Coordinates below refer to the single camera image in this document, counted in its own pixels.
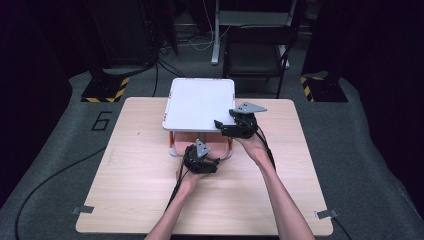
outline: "wrist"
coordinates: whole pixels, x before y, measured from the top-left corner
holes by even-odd
[[[198,179],[183,179],[179,192],[184,195],[190,195],[192,192],[194,192],[194,189],[196,189],[198,182]]]

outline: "tape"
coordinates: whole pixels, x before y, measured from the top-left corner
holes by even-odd
[[[90,207],[90,206],[81,206],[81,207],[74,207],[74,209],[72,209],[71,214],[75,214],[75,215],[80,215],[80,213],[92,213],[94,210],[94,207]]]

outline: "forearm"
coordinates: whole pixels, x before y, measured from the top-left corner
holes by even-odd
[[[175,198],[170,203],[168,209],[153,227],[152,231],[144,238],[146,240],[164,240],[170,239],[181,210],[187,201],[191,190],[188,186],[182,184]]]
[[[262,160],[258,166],[268,190],[280,239],[315,239],[269,159],[263,157]]]

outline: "person's right hand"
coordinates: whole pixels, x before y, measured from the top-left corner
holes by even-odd
[[[244,138],[234,138],[237,142],[239,142],[249,157],[255,161],[256,165],[261,167],[265,162],[270,163],[266,147],[261,139],[256,135],[249,139]]]

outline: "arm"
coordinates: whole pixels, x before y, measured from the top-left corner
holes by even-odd
[[[271,201],[280,239],[315,239],[302,213],[287,192],[258,136],[236,139],[258,165]]]
[[[187,171],[187,168],[183,168],[183,174]],[[172,200],[168,209],[153,227],[152,231],[144,238],[145,240],[162,240],[162,239],[170,239],[172,235],[172,231],[177,224],[178,217],[180,216],[181,210],[184,207],[188,197],[193,193],[194,189],[197,186],[200,178],[202,178],[204,174],[193,174],[188,172],[180,185],[180,188],[175,195],[174,200]]]

